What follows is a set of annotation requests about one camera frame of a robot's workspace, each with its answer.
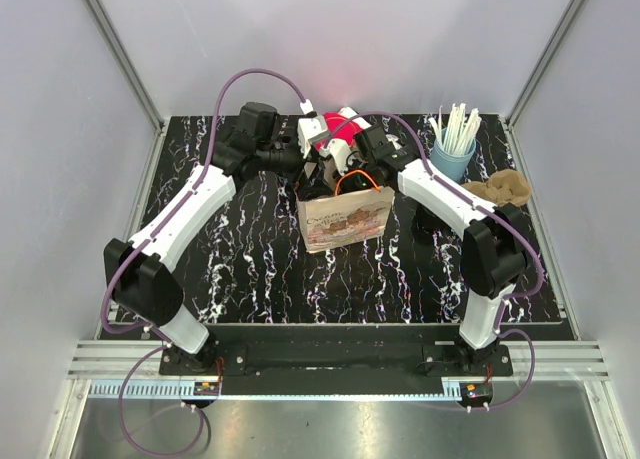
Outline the paper takeout bag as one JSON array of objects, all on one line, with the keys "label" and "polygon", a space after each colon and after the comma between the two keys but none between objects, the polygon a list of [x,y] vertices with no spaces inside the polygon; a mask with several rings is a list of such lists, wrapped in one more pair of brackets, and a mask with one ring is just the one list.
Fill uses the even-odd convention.
[{"label": "paper takeout bag", "polygon": [[380,185],[306,201],[297,195],[298,224],[306,251],[315,254],[382,237],[394,199],[395,191]]}]

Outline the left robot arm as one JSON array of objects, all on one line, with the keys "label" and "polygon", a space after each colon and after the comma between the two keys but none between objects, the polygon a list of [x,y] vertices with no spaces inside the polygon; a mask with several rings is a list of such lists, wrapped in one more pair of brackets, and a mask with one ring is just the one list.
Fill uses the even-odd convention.
[{"label": "left robot arm", "polygon": [[310,102],[292,133],[280,133],[281,118],[267,104],[248,102],[231,128],[213,139],[210,158],[196,166],[175,197],[128,241],[104,249],[107,289],[103,302],[127,309],[143,326],[182,350],[181,363],[196,375],[215,365],[207,327],[184,304],[173,272],[183,253],[214,213],[262,171],[298,178],[315,143],[329,137],[325,118]]}]

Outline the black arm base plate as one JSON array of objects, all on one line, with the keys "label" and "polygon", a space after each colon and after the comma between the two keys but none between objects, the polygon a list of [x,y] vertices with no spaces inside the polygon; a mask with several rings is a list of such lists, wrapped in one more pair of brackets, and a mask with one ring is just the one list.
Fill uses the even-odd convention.
[{"label": "black arm base plate", "polygon": [[466,371],[452,361],[456,326],[240,325],[210,327],[197,355],[167,350],[163,376],[204,380],[222,374],[225,396],[427,396],[442,394],[446,378],[510,378],[501,344],[485,366]]}]

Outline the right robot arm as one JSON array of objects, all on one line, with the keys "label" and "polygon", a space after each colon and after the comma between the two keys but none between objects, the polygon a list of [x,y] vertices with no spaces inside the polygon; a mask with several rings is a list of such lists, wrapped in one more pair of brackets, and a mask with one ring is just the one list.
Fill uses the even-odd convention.
[{"label": "right robot arm", "polygon": [[480,373],[506,337],[500,331],[504,309],[519,296],[517,282],[530,264],[537,283],[524,294],[534,295],[542,287],[543,266],[521,231],[522,211],[465,190],[427,158],[418,136],[413,137],[416,152],[396,147],[378,124],[361,128],[354,139],[368,174],[415,200],[461,238],[460,271],[469,295],[452,361],[463,374]]}]

